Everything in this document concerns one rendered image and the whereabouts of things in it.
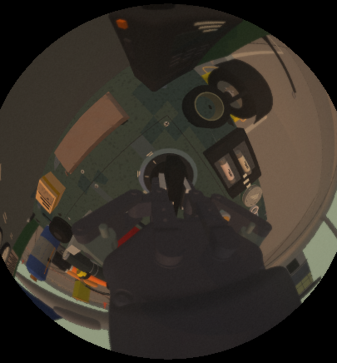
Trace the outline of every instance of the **white battery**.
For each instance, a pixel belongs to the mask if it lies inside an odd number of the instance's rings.
[[[251,174],[251,169],[249,167],[249,164],[247,163],[245,157],[242,155],[242,152],[240,150],[236,150],[235,154],[237,156],[237,159],[239,160],[239,163],[242,167],[242,170],[246,173],[246,174]]]
[[[227,160],[223,157],[222,159],[219,160],[219,164],[221,166],[222,171],[225,173],[227,180],[231,184],[235,184],[235,176],[234,176],[234,173],[232,172]]]

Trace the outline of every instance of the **orange button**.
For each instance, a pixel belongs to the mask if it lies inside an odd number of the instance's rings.
[[[118,20],[116,20],[116,24],[121,29],[128,29],[128,23],[124,19],[118,19]]]

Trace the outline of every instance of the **black case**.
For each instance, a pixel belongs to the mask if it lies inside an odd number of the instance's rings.
[[[245,174],[241,168],[239,160],[235,154],[236,149],[241,150],[244,158],[249,164],[251,169],[250,175]],[[203,155],[205,155],[206,159],[215,170],[217,176],[220,178],[223,186],[231,198],[235,198],[236,196],[240,195],[247,187],[249,187],[252,183],[257,181],[259,177],[261,177],[259,163],[250,144],[250,140],[243,128],[236,128],[229,135],[220,139],[215,145],[205,150]],[[220,167],[218,161],[222,157],[225,157],[229,163],[230,169],[234,173],[235,184],[230,184]]]

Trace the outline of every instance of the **black border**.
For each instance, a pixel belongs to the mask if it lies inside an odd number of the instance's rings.
[[[241,165],[235,156],[234,149],[239,146],[242,142],[245,142],[249,153],[251,155],[252,161],[254,162],[255,167],[251,169],[251,174],[246,178],[243,176],[245,173],[241,169]],[[234,162],[236,169],[241,172],[241,179],[237,181],[233,186],[228,187],[226,182],[222,178],[221,174],[218,172],[215,167],[215,162],[218,162],[224,155],[229,154],[231,156],[232,161]],[[235,198],[240,195],[245,189],[246,186],[249,185],[249,182],[244,184],[244,180],[249,179],[250,184],[252,185],[255,181],[257,181],[261,177],[261,171],[259,167],[259,163],[256,159],[256,155],[254,153],[254,149],[250,144],[250,140],[243,128],[236,128],[229,135],[220,139],[215,145],[209,147],[207,150],[203,152],[203,155],[206,157],[207,161],[213,167],[216,172],[216,175],[220,178],[221,183],[225,187],[226,191],[229,193],[231,198]]]

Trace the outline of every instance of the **brown rectangular block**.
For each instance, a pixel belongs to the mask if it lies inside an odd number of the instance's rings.
[[[111,93],[96,101],[63,138],[55,155],[72,173],[99,143],[129,119]]]

